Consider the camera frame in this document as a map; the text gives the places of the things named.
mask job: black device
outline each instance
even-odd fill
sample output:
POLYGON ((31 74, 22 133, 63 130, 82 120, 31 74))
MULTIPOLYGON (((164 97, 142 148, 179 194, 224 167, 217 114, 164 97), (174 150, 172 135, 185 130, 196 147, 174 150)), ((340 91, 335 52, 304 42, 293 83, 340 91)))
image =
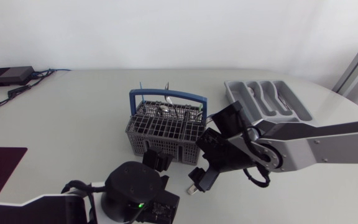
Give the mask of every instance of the black device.
POLYGON ((31 66, 0 68, 0 86, 26 85, 32 73, 31 66))

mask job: white wall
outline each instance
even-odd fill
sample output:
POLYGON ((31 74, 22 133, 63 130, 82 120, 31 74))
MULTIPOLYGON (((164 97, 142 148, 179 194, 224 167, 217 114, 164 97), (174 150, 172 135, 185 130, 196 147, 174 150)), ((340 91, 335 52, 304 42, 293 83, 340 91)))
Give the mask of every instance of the white wall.
POLYGON ((358 0, 0 0, 0 67, 261 68, 328 88, 358 0))

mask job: blue handle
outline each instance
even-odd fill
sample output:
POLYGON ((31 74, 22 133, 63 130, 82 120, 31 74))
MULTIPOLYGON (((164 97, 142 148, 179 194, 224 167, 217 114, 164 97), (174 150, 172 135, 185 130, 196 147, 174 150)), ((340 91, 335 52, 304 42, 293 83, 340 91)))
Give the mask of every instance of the blue handle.
POLYGON ((178 97, 186 100, 195 101, 203 104, 203 120, 202 123, 205 124, 206 121, 206 98, 199 95, 194 95, 191 93, 185 93, 181 91, 175 90, 159 90, 159 89, 138 89, 131 90, 129 92, 129 102, 131 104, 131 115, 134 116, 136 114, 136 95, 161 95, 161 96, 172 96, 178 97))

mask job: gray cutlery tray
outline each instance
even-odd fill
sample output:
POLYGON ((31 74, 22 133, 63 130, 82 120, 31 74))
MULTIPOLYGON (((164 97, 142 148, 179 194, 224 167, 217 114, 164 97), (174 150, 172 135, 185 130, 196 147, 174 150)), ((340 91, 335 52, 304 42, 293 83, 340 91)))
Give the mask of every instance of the gray cutlery tray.
POLYGON ((240 101, 248 119, 315 124, 311 113, 281 80, 225 81, 230 103, 240 101))

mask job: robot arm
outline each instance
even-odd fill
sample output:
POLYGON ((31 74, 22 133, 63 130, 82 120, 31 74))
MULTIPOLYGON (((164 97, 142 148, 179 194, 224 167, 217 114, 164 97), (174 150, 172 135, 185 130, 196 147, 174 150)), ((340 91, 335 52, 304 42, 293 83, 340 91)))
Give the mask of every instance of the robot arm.
POLYGON ((209 168, 197 167, 189 174, 195 183, 189 194, 209 190, 221 172, 231 170, 243 169, 253 183, 267 187, 270 172, 300 170, 315 163, 358 164, 358 122, 317 128, 261 121, 253 126, 238 101, 212 120, 220 133, 208 128, 197 141, 209 168), (257 167, 265 182, 253 179, 249 167, 257 167))

